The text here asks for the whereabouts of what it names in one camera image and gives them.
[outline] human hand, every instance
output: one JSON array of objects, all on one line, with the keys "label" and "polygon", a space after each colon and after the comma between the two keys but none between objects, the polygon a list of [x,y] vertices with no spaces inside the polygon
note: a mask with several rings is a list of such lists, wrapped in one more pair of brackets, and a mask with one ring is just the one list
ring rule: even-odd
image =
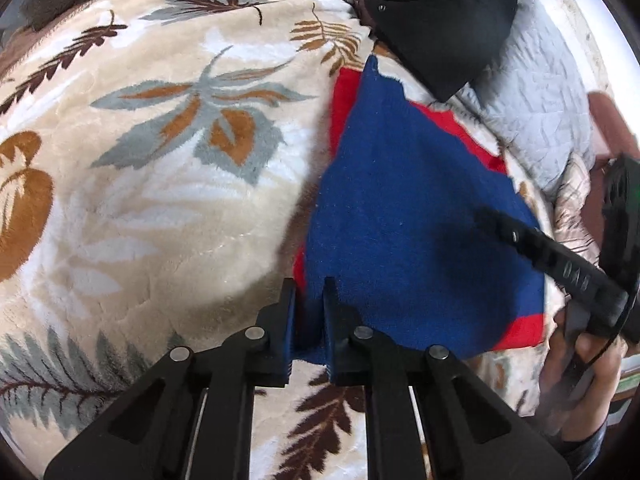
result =
[{"label": "human hand", "polygon": [[[562,376],[562,359],[568,351],[562,329],[564,309],[554,318],[556,331],[549,339],[549,354],[540,374],[540,392],[547,393]],[[583,333],[575,349],[584,362],[593,359],[606,345],[607,340]],[[618,337],[609,349],[593,364],[594,379],[584,399],[570,412],[564,414],[561,436],[565,442],[581,442],[596,433],[607,420],[611,399],[620,381],[622,358],[626,354],[626,343]]]}]

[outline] black cable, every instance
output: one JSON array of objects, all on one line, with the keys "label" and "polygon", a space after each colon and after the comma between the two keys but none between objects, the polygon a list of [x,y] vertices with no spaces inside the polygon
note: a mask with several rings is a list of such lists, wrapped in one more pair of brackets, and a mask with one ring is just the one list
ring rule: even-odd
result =
[{"label": "black cable", "polygon": [[615,343],[616,339],[622,332],[622,329],[624,328],[625,323],[629,319],[631,311],[633,310],[636,304],[636,299],[638,298],[639,290],[640,290],[640,279],[636,280],[636,284],[634,285],[633,289],[631,291],[628,291],[629,297],[626,300],[625,309],[622,311],[622,314],[620,315],[620,318],[618,319],[618,322],[614,327],[613,334],[609,337],[609,340],[607,341],[606,345],[602,347],[600,352],[598,352],[596,356],[587,363],[587,366],[586,366],[587,370],[591,368],[595,364],[595,362],[605,354],[607,350],[609,350],[609,348],[611,347],[611,345],[613,345],[613,343]]}]

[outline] screw head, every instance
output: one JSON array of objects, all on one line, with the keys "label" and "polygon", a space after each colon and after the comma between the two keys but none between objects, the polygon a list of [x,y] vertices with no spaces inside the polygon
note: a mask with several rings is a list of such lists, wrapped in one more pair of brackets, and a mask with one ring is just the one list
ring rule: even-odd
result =
[{"label": "screw head", "polygon": [[429,355],[434,359],[446,359],[449,357],[449,350],[442,345],[433,345],[429,347]]},{"label": "screw head", "polygon": [[373,329],[368,326],[357,326],[353,331],[353,335],[358,339],[371,339],[373,337]]},{"label": "screw head", "polygon": [[262,339],[264,337],[264,329],[259,326],[250,326],[244,331],[244,336],[251,340]]},{"label": "screw head", "polygon": [[186,361],[189,358],[189,349],[185,346],[178,346],[169,352],[169,357],[172,361],[179,363],[180,361]]}]

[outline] blue towel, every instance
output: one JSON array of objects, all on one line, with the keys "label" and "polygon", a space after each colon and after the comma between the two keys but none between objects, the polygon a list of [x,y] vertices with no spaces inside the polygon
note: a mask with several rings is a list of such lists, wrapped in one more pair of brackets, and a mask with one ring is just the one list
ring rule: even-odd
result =
[{"label": "blue towel", "polygon": [[518,318],[541,315],[542,273],[476,228],[480,206],[538,227],[510,179],[407,102],[371,56],[311,219],[302,342],[320,339],[326,276],[396,343],[441,344],[459,358],[492,349]]}]

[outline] fern print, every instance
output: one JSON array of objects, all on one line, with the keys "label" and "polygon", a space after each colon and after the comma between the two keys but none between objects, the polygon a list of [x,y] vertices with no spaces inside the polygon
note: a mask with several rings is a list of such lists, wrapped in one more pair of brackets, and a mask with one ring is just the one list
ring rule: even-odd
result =
[{"label": "fern print", "polygon": [[113,38],[118,35],[119,30],[127,28],[127,25],[114,23],[115,14],[112,10],[109,12],[111,13],[111,23],[109,25],[88,28],[78,38],[75,38],[70,46],[41,65],[36,72],[27,78],[27,81],[18,85],[14,93],[9,95],[0,105],[0,116],[7,113],[13,104],[18,104],[27,90],[33,94],[44,82],[45,78],[51,81],[59,68],[62,70],[69,68],[76,56],[83,57],[91,47],[101,46],[104,44],[105,38]]},{"label": "fern print", "polygon": [[[183,344],[174,333],[167,350]],[[95,362],[70,337],[65,349],[52,328],[46,349],[28,333],[23,343],[7,335],[0,345],[0,427],[9,433],[10,416],[48,427],[52,417],[65,437],[82,431],[151,365],[131,343],[121,355],[101,332]]]},{"label": "fern print", "polygon": [[351,419],[346,407],[364,413],[364,391],[359,386],[339,388],[329,383],[326,371],[309,381],[321,386],[296,408],[308,413],[289,433],[295,442],[282,452],[283,462],[274,480],[310,480],[311,471],[324,472],[329,453],[340,453],[340,437],[336,427],[351,434]]},{"label": "fern print", "polygon": [[207,16],[209,14],[219,14],[230,10],[255,9],[258,15],[258,24],[262,25],[262,11],[259,6],[272,4],[267,0],[165,0],[169,7],[155,10],[143,20],[161,21],[163,25],[181,22]]},{"label": "fern print", "polygon": [[343,23],[323,22],[316,14],[316,4],[313,4],[311,13],[315,20],[297,22],[290,32],[293,34],[291,41],[305,41],[298,48],[298,52],[328,47],[320,64],[333,60],[329,76],[333,76],[343,66],[362,70],[363,64],[357,54],[360,37],[353,34],[351,29]]},{"label": "fern print", "polygon": [[137,110],[181,98],[174,110],[121,136],[93,166],[139,169],[199,134],[193,154],[202,164],[214,164],[254,186],[282,140],[281,130],[256,105],[277,108],[311,97],[281,83],[261,82],[287,63],[212,76],[216,62],[230,48],[223,49],[196,81],[145,81],[92,103],[107,110]]}]

